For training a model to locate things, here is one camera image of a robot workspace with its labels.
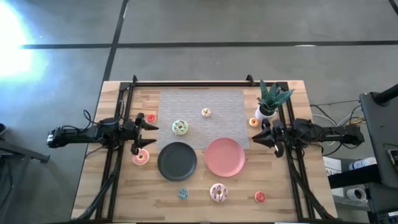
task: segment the green frosted donut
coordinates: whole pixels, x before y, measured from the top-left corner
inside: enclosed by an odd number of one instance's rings
[[[173,123],[172,130],[176,135],[184,135],[188,131],[188,123],[183,120],[176,120]]]

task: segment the concrete floor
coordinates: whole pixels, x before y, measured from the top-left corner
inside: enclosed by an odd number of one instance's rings
[[[7,223],[69,219],[86,145],[49,149],[47,132],[86,124],[82,110],[95,112],[109,55],[109,49],[17,50],[12,45],[111,43],[121,4],[0,1],[0,122],[11,129],[5,138],[51,155],[48,164],[29,166]],[[120,43],[397,39],[398,16],[388,0],[139,0],[127,7]],[[355,100],[362,92],[396,84],[397,58],[396,45],[118,49],[110,80],[130,80],[133,74],[140,80],[242,80],[247,74],[300,79],[317,104]],[[341,120],[356,105],[324,108]],[[367,134],[366,140],[334,156],[372,156]],[[339,216],[366,222],[363,213],[339,210]]]

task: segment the small orange toy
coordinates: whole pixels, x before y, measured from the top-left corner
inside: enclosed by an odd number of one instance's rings
[[[156,121],[156,116],[154,114],[150,114],[147,116],[148,123],[153,123]]]
[[[254,194],[254,199],[257,203],[262,203],[266,200],[266,195],[263,192],[256,192]]]
[[[257,126],[259,125],[259,120],[257,120],[256,118],[251,118],[251,119],[249,120],[249,124],[250,124],[250,126],[252,126],[252,127],[257,127]]]

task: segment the potted plant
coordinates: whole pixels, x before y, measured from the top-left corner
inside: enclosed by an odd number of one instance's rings
[[[280,92],[275,83],[267,90],[264,81],[260,80],[261,98],[258,97],[259,106],[256,110],[256,118],[261,122],[264,118],[270,118],[276,114],[278,106],[285,103],[293,93],[293,90]]]

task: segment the pink plate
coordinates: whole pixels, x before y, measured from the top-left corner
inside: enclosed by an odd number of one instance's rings
[[[205,160],[209,169],[220,177],[231,177],[241,171],[244,151],[234,139],[219,138],[206,149]]]

